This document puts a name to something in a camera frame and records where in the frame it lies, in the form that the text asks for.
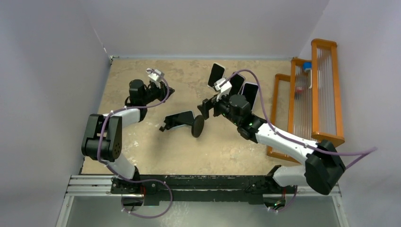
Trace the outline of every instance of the phone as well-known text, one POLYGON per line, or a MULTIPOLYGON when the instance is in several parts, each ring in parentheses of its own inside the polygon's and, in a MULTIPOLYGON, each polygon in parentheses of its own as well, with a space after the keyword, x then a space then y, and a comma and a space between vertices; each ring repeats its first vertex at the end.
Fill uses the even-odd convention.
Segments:
POLYGON ((210 76, 209 76, 209 81, 208 81, 208 87, 215 90, 214 88, 214 83, 216 83, 219 79, 223 78, 224 76, 224 71, 226 71, 226 68, 224 66, 214 63, 212 66, 212 70, 210 71, 210 76))
POLYGON ((241 95, 245 96, 246 101, 248 101, 249 104, 251 104, 252 110, 253 110, 253 107, 255 106, 255 100, 256 100, 258 93, 259 93, 259 90, 258 90, 257 84, 250 83, 250 82, 244 83, 241 95))
POLYGON ((245 82, 245 77, 243 77, 241 74, 236 74, 230 79, 230 84, 231 84, 231 90, 230 93, 228 93, 229 96, 232 95, 237 95, 242 89, 242 85, 245 82))

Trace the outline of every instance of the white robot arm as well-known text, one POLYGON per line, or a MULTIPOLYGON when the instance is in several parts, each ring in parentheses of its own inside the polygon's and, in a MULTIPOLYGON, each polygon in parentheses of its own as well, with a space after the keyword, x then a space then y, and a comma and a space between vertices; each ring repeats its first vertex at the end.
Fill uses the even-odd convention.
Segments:
MULTIPOLYGON (((158 99, 164 100, 174 89, 167 87, 162 82, 164 73, 159 70, 147 69, 149 77, 149 85, 145 86, 143 81, 135 79, 130 82, 130 96, 125 100, 125 110, 113 114, 106 125, 106 137, 102 140, 100 157, 101 161, 114 169, 120 176, 132 179, 135 173, 133 166, 124 154, 121 153, 122 147, 122 129, 142 121, 147 113, 147 108, 135 108, 146 106, 150 102, 158 99)), ((84 156, 89 156, 93 160, 97 160, 97 150, 99 145, 99 135, 106 114, 91 114, 88 118, 87 127, 82 141, 81 151, 84 156)))
POLYGON ((327 140, 320 143, 305 140, 269 125, 265 119, 252 114, 252 107, 243 95, 226 95, 231 85, 230 82, 222 84, 223 82, 224 79, 217 82, 216 90, 219 94, 203 100, 198 106, 203 117, 208 119, 209 110, 213 109, 214 117, 223 115, 229 119, 245 139, 278 149, 298 161, 300 166, 278 166, 273 169, 273 180, 279 186, 310 186, 318 193, 329 194, 345 171, 344 163, 339 156, 322 154, 313 148, 337 152, 333 144, 327 140), (276 132, 301 141, 304 145, 289 141, 276 132))

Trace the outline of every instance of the black phone holder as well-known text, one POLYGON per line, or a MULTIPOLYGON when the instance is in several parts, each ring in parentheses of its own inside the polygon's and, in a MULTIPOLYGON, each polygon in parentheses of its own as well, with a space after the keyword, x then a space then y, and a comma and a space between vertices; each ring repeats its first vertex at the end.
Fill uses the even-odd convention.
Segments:
POLYGON ((187 111, 165 117, 164 123, 165 126, 161 126, 159 128, 160 131, 170 130, 171 128, 185 124, 191 126, 192 136, 198 138, 202 134, 205 118, 202 115, 194 118, 192 111, 187 111))

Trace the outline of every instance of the white wall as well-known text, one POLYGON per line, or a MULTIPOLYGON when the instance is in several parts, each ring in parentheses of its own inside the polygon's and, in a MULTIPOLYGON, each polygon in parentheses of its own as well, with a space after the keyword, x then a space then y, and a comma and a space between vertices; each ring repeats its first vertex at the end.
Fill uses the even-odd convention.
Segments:
POLYGON ((329 0, 81 0, 110 55, 298 56, 329 0))
POLYGON ((379 147, 340 180, 351 227, 401 225, 400 24, 400 1, 330 0, 301 53, 311 58, 313 38, 338 43, 346 139, 340 150, 379 147))
POLYGON ((2 0, 0 51, 0 223, 54 226, 108 58, 78 0, 2 0))

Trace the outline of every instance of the purple cable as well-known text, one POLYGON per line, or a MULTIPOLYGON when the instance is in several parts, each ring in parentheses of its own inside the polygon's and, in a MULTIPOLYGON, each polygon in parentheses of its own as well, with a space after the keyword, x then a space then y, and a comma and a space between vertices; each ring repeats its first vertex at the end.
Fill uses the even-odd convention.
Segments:
MULTIPOLYGON (((153 73, 157 74, 158 76, 161 76, 159 73, 157 73, 157 72, 154 71, 154 70, 147 70, 147 71, 148 71, 148 72, 153 72, 153 73)), ((169 86, 168 86, 168 83, 167 83, 166 79, 164 79, 163 77, 161 77, 161 79, 162 79, 163 82, 166 84, 166 87, 167 87, 167 94, 166 94, 165 98, 164 98, 160 103, 155 104, 155 105, 150 105, 150 106, 132 106, 132 107, 122 108, 122 109, 118 109, 118 110, 116 110, 116 111, 110 112, 110 113, 106 116, 105 121, 103 122, 102 130, 100 131, 100 135, 104 135, 105 130, 106 130, 107 121, 109 120, 109 118, 110 118, 113 114, 116 114, 116 113, 121 112, 121 111, 124 111, 124 110, 129 110, 129 109, 147 109, 147 108, 152 108, 152 107, 155 107, 155 106, 158 106, 158 105, 164 103, 164 102, 167 100, 168 96, 170 95, 170 89, 169 89, 169 86)), ((128 178, 126 178, 126 177, 121 176, 121 175, 120 175, 119 173, 117 173, 113 168, 111 168, 105 161, 103 161, 103 160, 101 159, 101 157, 100 157, 100 151, 101 151, 101 147, 102 147, 102 141, 103 141, 103 136, 101 136, 101 137, 99 138, 99 145, 98 145, 98 147, 97 147, 97 160, 98 160, 100 163, 106 165, 107 168, 110 170, 110 172, 112 172, 112 173, 113 173, 114 175, 116 175, 117 177, 119 177, 119 178, 121 178, 121 179, 123 179, 123 180, 125 180, 125 181, 127 181, 127 182, 130 182, 130 183, 159 182, 159 183, 161 183, 162 185, 164 185, 164 186, 168 189, 168 192, 170 193, 170 202, 169 202, 169 204, 168 204, 167 209, 166 209, 165 211, 161 212, 161 213, 158 214, 158 215, 154 215, 154 216, 144 216, 144 215, 140 215, 140 214, 136 214, 136 213, 129 212, 129 211, 127 211, 125 208, 124 208, 123 210, 124 210, 125 212, 127 212, 127 213, 129 213, 129 214, 131 214, 131 215, 134 215, 134 216, 136 216, 136 217, 139 217, 139 218, 158 218, 158 217, 164 215, 165 213, 167 213, 167 211, 171 208, 171 206, 172 206, 172 204, 173 204, 173 193, 171 192, 170 187, 169 187, 165 182, 160 181, 160 180, 157 180, 157 179, 147 179, 147 180, 141 180, 141 181, 133 181, 133 180, 131 180, 131 179, 128 179, 128 178)))
POLYGON ((277 210, 277 213, 285 211, 294 202, 297 192, 298 192, 298 186, 295 186, 295 192, 294 192, 294 195, 292 196, 291 200, 282 209, 277 210))
POLYGON ((353 166, 355 163, 359 162, 361 159, 363 159, 364 157, 366 157, 368 154, 366 155, 361 155, 359 157, 357 157, 354 161, 352 161, 351 163, 349 163, 345 169, 349 169, 351 166, 353 166))
MULTIPOLYGON (((261 85, 260 85, 260 83, 259 83, 258 78, 256 77, 256 75, 255 75, 252 71, 247 70, 247 69, 238 70, 238 71, 234 72, 230 77, 228 77, 228 78, 226 79, 226 81, 223 82, 223 84, 227 83, 227 81, 229 81, 233 76, 235 76, 236 74, 238 74, 238 73, 240 73, 240 72, 249 72, 249 73, 251 73, 252 76, 255 78, 256 83, 258 84, 258 90, 259 90, 259 96, 260 96, 260 98, 261 98, 261 105, 262 105, 263 115, 264 115, 264 117, 265 117, 265 119, 266 119, 266 121, 267 121, 267 124, 270 126, 271 130, 272 130, 273 132, 275 132, 277 135, 281 136, 282 138, 284 138, 284 139, 286 139, 286 140, 288 140, 288 141, 291 141, 291 142, 293 142, 293 143, 296 143, 296 144, 299 144, 299 145, 301 145, 301 146, 304 146, 305 143, 300 142, 300 141, 295 140, 295 139, 292 139, 292 138, 289 138, 289 137, 287 137, 287 136, 285 136, 285 135, 283 135, 283 134, 281 134, 281 133, 279 133, 278 131, 275 130, 273 124, 271 124, 271 122, 270 122, 270 120, 269 120, 269 118, 267 117, 267 114, 266 114, 266 110, 265 110, 265 107, 264 107, 264 101, 263 101, 262 90, 261 90, 261 85)), ((370 148, 370 149, 368 149, 368 150, 364 150, 364 151, 360 151, 360 152, 350 152, 350 153, 344 152, 344 153, 337 153, 337 152, 331 152, 331 151, 326 151, 326 150, 322 150, 322 149, 319 149, 319 148, 315 148, 315 147, 313 147, 313 146, 311 146, 311 145, 307 145, 307 147, 310 148, 310 149, 313 149, 313 150, 315 150, 315 151, 321 152, 321 153, 323 153, 323 154, 326 154, 326 155, 335 155, 335 156, 358 156, 358 155, 368 155, 368 154, 370 154, 370 153, 372 153, 372 152, 374 152, 374 151, 377 150, 377 147, 373 147, 373 148, 370 148)))
MULTIPOLYGON (((270 122, 270 120, 269 120, 269 118, 267 117, 267 114, 266 114, 266 110, 265 110, 265 107, 264 107, 264 101, 263 101, 263 95, 262 95, 261 84, 259 83, 258 78, 256 77, 256 75, 255 75, 252 71, 247 70, 247 69, 238 70, 238 71, 234 72, 230 77, 228 77, 228 78, 223 82, 223 84, 227 83, 227 81, 229 81, 233 76, 235 76, 236 74, 238 74, 238 73, 240 73, 240 72, 249 72, 249 73, 251 73, 252 76, 255 78, 256 83, 258 84, 258 90, 259 90, 259 96, 260 96, 260 98, 261 98, 261 105, 262 105, 263 115, 264 115, 264 117, 265 117, 265 119, 266 119, 266 121, 267 121, 267 124, 268 124, 269 127, 271 128, 271 130, 272 130, 273 132, 275 132, 277 135, 281 136, 282 138, 284 138, 284 139, 286 139, 286 140, 288 140, 288 141, 291 141, 291 142, 293 142, 293 143, 296 143, 296 144, 299 144, 299 145, 301 145, 301 146, 304 146, 304 145, 305 145, 304 143, 302 143, 302 142, 300 142, 300 141, 298 141, 298 140, 289 138, 289 137, 287 137, 287 136, 285 136, 285 135, 283 135, 283 134, 281 134, 281 133, 279 133, 278 131, 275 130, 273 124, 270 122)), ((370 153, 372 153, 372 152, 374 152, 374 151, 377 150, 377 147, 373 147, 373 148, 370 148, 370 149, 368 149, 368 150, 364 150, 364 151, 360 151, 360 152, 349 152, 349 153, 344 152, 344 153, 337 153, 337 152, 331 152, 331 151, 326 151, 326 150, 322 150, 322 149, 319 149, 319 148, 315 148, 315 147, 312 147, 311 145, 307 145, 307 147, 310 148, 310 149, 313 149, 313 150, 315 150, 315 151, 321 152, 321 153, 323 153, 323 154, 326 154, 326 155, 335 155, 335 156, 358 156, 358 155, 360 155, 360 156, 359 156, 358 158, 356 158, 354 161, 352 161, 351 163, 349 163, 348 166, 346 166, 346 169, 348 169, 348 168, 350 168, 351 166, 353 166, 355 163, 357 163, 358 161, 360 161, 361 159, 363 159, 364 157, 366 157, 368 154, 370 154, 370 153)), ((293 201, 294 201, 294 199, 295 199, 295 197, 296 197, 297 189, 298 189, 298 187, 296 187, 294 196, 292 197, 292 199, 290 200, 290 202, 289 202, 283 209, 281 209, 280 211, 277 211, 277 212, 284 211, 286 208, 288 208, 288 207, 293 203, 293 201)))

